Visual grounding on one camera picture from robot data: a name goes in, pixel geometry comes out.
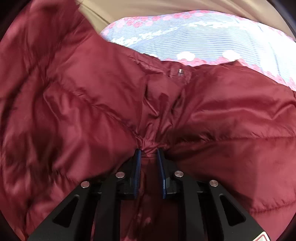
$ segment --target white sticker with red border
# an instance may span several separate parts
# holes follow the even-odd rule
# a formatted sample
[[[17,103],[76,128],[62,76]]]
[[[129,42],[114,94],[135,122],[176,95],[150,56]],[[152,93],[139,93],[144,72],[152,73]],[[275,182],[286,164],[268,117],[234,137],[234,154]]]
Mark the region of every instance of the white sticker with red border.
[[[270,241],[268,238],[266,232],[262,232],[257,238],[255,238],[253,241]]]

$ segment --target puffer jacket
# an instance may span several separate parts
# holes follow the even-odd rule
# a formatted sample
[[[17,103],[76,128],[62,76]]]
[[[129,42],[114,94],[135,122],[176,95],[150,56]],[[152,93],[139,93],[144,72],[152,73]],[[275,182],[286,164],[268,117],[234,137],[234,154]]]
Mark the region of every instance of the puffer jacket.
[[[159,147],[196,179],[222,183],[271,240],[296,211],[295,92],[238,62],[183,66],[106,42],[73,0],[32,0],[1,40],[0,145],[0,210],[21,240],[136,148],[125,241],[176,240]]]

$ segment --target triangular cutout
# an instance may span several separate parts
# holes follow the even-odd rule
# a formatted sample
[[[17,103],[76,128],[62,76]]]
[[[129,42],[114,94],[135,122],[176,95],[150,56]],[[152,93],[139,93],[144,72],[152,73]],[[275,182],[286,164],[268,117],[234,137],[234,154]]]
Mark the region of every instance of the triangular cutout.
[[[61,225],[65,228],[70,226],[75,208],[78,203],[78,196],[75,196],[66,207],[53,219],[55,224]]]
[[[238,209],[228,200],[227,197],[221,195],[220,200],[230,226],[238,225],[239,223],[243,223],[246,220],[243,214],[238,211]]]

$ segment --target tan sheet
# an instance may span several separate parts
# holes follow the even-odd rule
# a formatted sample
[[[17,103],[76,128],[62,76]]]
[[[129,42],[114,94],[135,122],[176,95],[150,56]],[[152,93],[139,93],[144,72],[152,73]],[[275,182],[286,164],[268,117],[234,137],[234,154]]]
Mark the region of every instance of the tan sheet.
[[[251,19],[282,30],[291,30],[267,0],[77,0],[81,12],[100,32],[124,17],[155,16],[190,10],[212,10]]]

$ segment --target silver screw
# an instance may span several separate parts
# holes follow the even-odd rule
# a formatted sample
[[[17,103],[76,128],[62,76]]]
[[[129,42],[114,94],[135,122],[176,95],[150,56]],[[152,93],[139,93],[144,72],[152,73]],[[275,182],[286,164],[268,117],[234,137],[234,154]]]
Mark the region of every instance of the silver screw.
[[[84,181],[84,182],[82,182],[82,183],[80,184],[80,186],[81,186],[82,188],[88,188],[88,187],[89,187],[89,182],[88,182],[88,181]]]
[[[126,174],[124,173],[124,172],[118,172],[118,173],[116,173],[116,177],[117,178],[123,178],[124,176],[125,176]]]
[[[184,176],[184,173],[181,172],[181,171],[175,171],[175,176],[176,177],[182,177],[182,176]]]
[[[211,180],[211,181],[210,181],[210,185],[211,185],[212,187],[216,187],[216,186],[218,186],[218,182],[217,182],[216,180]]]

